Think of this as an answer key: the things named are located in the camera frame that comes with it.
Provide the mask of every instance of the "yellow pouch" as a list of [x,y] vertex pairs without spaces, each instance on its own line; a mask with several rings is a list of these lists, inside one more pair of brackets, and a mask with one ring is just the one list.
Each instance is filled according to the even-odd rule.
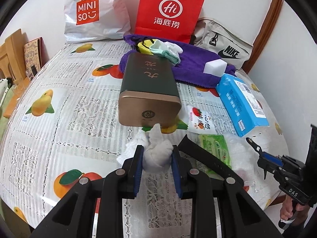
[[137,47],[141,54],[153,55],[149,47],[153,45],[156,39],[146,39],[138,43]]

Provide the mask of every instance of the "fruit print tablecloth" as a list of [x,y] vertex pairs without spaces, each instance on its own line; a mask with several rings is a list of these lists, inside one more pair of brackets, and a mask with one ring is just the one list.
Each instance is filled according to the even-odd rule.
[[[118,64],[130,49],[122,40],[66,45],[20,99],[1,146],[0,195],[31,226],[36,227],[82,175],[99,179],[120,167],[117,156],[140,129],[118,122],[123,77]],[[253,139],[267,152],[288,154],[263,96],[244,72],[237,76],[252,88],[270,123],[251,133]],[[185,134],[198,139],[186,130],[187,105],[209,112],[219,134],[235,133],[215,89],[177,86],[182,101],[179,121],[162,129],[172,144]],[[264,181],[259,171],[259,180],[248,192],[265,208],[278,191],[272,175]],[[191,200],[178,199],[171,171],[143,173],[137,198],[123,200],[122,207],[125,237],[177,238],[190,233]]]

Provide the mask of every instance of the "screw head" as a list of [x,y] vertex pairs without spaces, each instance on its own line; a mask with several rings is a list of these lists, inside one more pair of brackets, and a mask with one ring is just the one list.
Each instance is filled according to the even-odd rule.
[[226,179],[226,182],[229,183],[229,184],[234,184],[236,182],[236,180],[234,178],[232,178],[232,177],[228,177]]
[[86,184],[86,183],[88,183],[88,181],[89,181],[89,180],[88,180],[87,177],[83,177],[83,178],[80,178],[80,179],[79,179],[79,183],[80,183],[80,184]]
[[196,168],[192,168],[189,172],[190,172],[192,175],[197,175],[197,174],[199,174],[199,170],[196,169]]
[[124,169],[120,168],[120,169],[118,169],[118,170],[116,171],[116,175],[121,176],[121,175],[124,175],[125,172],[126,172],[126,171],[125,171]]

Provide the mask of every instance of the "blue box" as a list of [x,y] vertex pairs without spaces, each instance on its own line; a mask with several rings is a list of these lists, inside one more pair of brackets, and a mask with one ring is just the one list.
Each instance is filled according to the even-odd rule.
[[243,80],[224,74],[216,91],[240,137],[254,127],[269,125],[258,101]]

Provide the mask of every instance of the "green package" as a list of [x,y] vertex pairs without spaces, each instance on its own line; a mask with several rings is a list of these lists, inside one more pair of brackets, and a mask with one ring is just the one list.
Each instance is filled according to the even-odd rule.
[[[198,138],[200,146],[203,149],[213,154],[231,168],[229,151],[223,135],[200,134]],[[209,177],[215,178],[216,173],[201,162],[197,161],[197,167],[199,170],[205,172]]]

